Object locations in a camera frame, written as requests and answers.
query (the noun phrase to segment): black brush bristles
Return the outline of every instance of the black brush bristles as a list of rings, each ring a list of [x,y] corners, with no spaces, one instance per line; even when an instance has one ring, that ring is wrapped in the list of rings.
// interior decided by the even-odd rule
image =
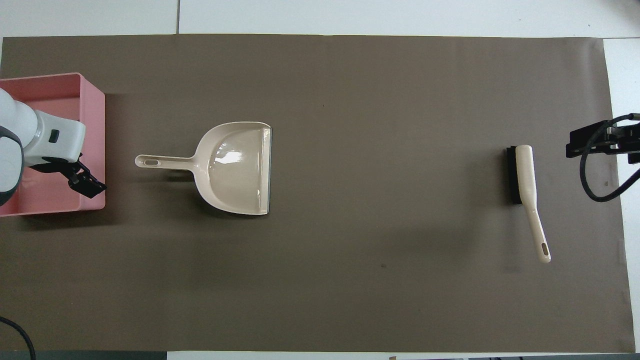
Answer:
[[[518,168],[516,166],[516,147],[507,148],[507,173],[509,176],[509,193],[514,204],[522,204],[520,187],[518,186]]]

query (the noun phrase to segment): white floor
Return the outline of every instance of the white floor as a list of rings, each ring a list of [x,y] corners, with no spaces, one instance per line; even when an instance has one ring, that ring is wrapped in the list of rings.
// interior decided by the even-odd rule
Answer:
[[[2,37],[179,33],[605,38],[612,110],[640,112],[636,0],[0,0]],[[620,179],[639,166],[618,159]],[[640,344],[640,184],[622,209],[636,343]],[[488,354],[171,352],[169,359],[427,359]],[[492,354],[508,356],[509,354]]]

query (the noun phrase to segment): beige dustpan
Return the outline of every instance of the beige dustpan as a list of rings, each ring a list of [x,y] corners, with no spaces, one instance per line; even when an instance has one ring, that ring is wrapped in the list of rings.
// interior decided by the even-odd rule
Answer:
[[[228,122],[209,130],[190,158],[138,155],[145,168],[188,170],[211,206],[246,215],[269,212],[271,127],[263,122]]]

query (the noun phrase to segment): pink box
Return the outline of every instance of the pink box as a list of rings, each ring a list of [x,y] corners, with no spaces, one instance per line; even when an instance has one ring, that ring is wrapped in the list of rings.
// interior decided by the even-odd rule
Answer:
[[[100,90],[76,73],[0,79],[0,88],[33,109],[86,125],[80,161],[105,182],[104,94]],[[60,173],[25,168],[18,190],[0,206],[0,217],[102,209],[105,192],[89,199],[71,190]]]

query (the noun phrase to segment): brown mat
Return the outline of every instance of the brown mat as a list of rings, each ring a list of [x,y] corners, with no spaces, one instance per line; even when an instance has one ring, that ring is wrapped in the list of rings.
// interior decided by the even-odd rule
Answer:
[[[3,56],[3,78],[80,72],[107,94],[106,208],[0,220],[0,314],[39,349],[634,350],[620,202],[589,200],[564,158],[611,117],[601,40],[6,38]],[[237,120],[273,126],[267,216],[134,165]],[[506,201],[521,143],[548,265]],[[617,183],[612,156],[589,168]]]

